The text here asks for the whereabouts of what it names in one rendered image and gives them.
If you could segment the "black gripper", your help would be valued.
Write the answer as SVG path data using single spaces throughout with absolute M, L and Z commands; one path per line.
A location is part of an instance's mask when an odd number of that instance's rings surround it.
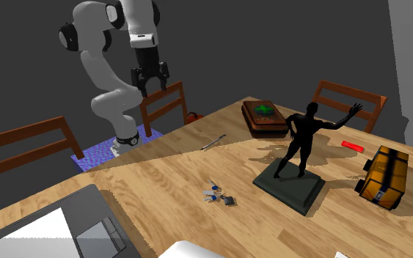
M 149 78 L 157 77 L 160 80 L 161 90 L 165 91 L 170 74 L 167 63 L 159 61 L 158 47 L 135 48 L 134 51 L 139 67 L 131 69 L 132 85 L 142 93 L 143 97 L 147 97 L 146 83 Z

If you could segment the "silver pen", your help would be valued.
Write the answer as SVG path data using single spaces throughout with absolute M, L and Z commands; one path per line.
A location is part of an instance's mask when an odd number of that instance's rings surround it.
M 205 145 L 204 147 L 202 147 L 200 150 L 205 150 L 205 149 L 207 149 L 207 148 L 210 147 L 212 144 L 214 144 L 214 143 L 216 143 L 217 141 L 223 139 L 225 136 L 226 136 L 226 134 L 221 135 L 219 138 L 214 139 L 212 142 L 206 144 L 206 145 Z

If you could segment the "purple patterned robot stand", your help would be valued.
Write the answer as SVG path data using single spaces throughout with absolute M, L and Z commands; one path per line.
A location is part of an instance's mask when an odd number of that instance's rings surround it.
M 143 144 L 146 144 L 164 135 L 157 130 L 151 129 L 151 136 L 147 136 L 145 133 L 144 125 L 138 125 L 137 130 L 140 135 L 139 141 Z M 111 148 L 114 145 L 114 140 L 115 137 L 112 137 L 88 149 L 83 150 L 82 152 L 84 154 L 84 157 L 82 159 L 78 159 L 75 155 L 71 155 L 70 158 L 73 161 L 73 164 L 78 173 L 82 173 L 95 168 L 98 165 L 101 165 L 115 158 L 114 153 L 111 151 Z

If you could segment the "brown book with green emblem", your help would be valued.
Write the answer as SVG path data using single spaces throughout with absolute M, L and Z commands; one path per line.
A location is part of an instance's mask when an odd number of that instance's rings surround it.
M 241 111 L 254 138 L 284 138 L 289 131 L 285 118 L 270 100 L 246 100 Z

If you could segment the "bunch of keys blue caps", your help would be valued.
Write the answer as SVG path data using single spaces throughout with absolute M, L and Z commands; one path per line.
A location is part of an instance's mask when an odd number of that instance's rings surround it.
M 208 180 L 208 183 L 211 185 L 211 189 L 203 191 L 203 200 L 204 201 L 217 201 L 222 200 L 226 206 L 235 205 L 235 199 L 232 196 L 226 196 L 222 193 L 222 189 L 216 185 L 213 181 Z

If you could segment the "black human figure statue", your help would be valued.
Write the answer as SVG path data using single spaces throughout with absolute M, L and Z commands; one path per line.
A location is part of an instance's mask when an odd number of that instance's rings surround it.
M 283 158 L 275 159 L 253 181 L 261 190 L 286 204 L 301 215 L 306 215 L 325 181 L 306 170 L 315 133 L 320 129 L 337 130 L 362 110 L 356 103 L 339 122 L 324 122 L 314 117 L 317 103 L 307 105 L 306 114 L 292 114 L 286 119 L 291 142 Z

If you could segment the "white rounded object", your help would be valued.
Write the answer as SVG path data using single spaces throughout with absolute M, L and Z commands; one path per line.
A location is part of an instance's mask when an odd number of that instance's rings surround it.
M 225 258 L 187 240 L 173 243 L 158 258 Z

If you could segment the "grey laptop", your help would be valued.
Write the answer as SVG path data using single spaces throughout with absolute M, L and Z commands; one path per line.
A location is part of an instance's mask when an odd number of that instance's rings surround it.
M 0 258 L 142 258 L 90 184 L 0 229 Z

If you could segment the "red flat rectangular block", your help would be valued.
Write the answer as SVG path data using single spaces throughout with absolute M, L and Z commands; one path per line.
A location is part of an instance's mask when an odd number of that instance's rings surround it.
M 365 149 L 364 147 L 359 146 L 359 145 L 357 145 L 357 144 L 353 144 L 353 143 L 351 143 L 351 142 L 349 142 L 349 141 L 342 141 L 341 145 L 342 145 L 343 147 L 347 147 L 347 148 L 349 148 L 349 149 L 351 149 L 351 150 L 354 150 L 354 151 L 357 151 L 357 152 L 360 152 L 360 153 L 363 153 L 363 152 L 364 152 L 364 149 Z

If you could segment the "orange toy truck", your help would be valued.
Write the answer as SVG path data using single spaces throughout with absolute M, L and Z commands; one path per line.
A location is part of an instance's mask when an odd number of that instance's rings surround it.
M 365 179 L 359 180 L 355 191 L 364 199 L 387 210 L 394 210 L 406 191 L 409 155 L 380 146 L 372 160 L 367 160 Z

